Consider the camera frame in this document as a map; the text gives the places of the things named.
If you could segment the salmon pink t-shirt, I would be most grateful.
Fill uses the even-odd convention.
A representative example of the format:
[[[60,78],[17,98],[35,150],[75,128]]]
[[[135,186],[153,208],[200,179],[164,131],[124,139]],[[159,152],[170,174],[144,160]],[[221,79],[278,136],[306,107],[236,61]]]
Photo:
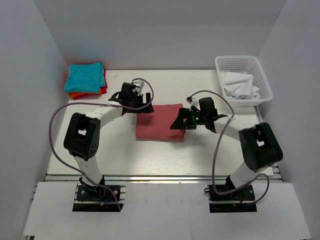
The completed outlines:
[[[138,141],[182,143],[185,139],[185,131],[170,129],[182,107],[181,103],[154,105],[153,113],[138,113],[136,115],[136,139]]]

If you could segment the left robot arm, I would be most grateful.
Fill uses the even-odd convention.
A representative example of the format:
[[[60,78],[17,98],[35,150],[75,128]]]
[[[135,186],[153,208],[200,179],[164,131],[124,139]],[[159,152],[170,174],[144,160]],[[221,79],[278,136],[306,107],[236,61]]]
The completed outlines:
[[[81,185],[96,200],[103,198],[106,193],[105,180],[95,157],[99,148],[100,130],[125,114],[154,112],[152,106],[154,93],[143,94],[145,83],[142,78],[124,82],[121,90],[109,98],[106,106],[86,114],[76,112],[71,116],[63,146],[78,164],[82,175]]]

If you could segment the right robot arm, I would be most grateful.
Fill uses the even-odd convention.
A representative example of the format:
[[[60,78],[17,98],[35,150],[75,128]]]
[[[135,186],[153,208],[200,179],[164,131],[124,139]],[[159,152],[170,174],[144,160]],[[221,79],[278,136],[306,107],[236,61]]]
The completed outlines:
[[[218,135],[214,161],[217,160],[223,136],[239,141],[241,146],[243,162],[226,178],[224,190],[219,191],[216,185],[212,186],[213,192],[219,196],[238,199],[243,195],[244,188],[262,176],[265,169],[283,159],[283,151],[268,123],[249,124],[234,116],[219,114],[211,97],[201,98],[198,106],[191,104],[189,108],[180,108],[170,129],[195,130],[197,126],[204,126]]]

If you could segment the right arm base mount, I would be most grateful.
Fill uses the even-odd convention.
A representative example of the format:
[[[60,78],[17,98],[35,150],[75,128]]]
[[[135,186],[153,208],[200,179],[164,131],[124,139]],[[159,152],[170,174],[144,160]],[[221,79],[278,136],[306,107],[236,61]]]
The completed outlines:
[[[217,194],[212,185],[208,185],[203,191],[208,194],[209,212],[212,214],[257,212],[257,206],[253,203],[256,198],[251,185],[225,195]]]

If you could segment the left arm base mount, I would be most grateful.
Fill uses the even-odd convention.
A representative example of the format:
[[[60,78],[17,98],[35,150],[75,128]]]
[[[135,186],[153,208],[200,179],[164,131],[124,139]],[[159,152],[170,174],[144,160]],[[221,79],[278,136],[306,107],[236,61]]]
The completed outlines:
[[[74,195],[72,211],[84,213],[119,213],[125,203],[126,186],[108,185],[108,187],[113,191],[118,203],[111,192],[105,188],[100,188],[98,192],[93,192],[78,184]]]

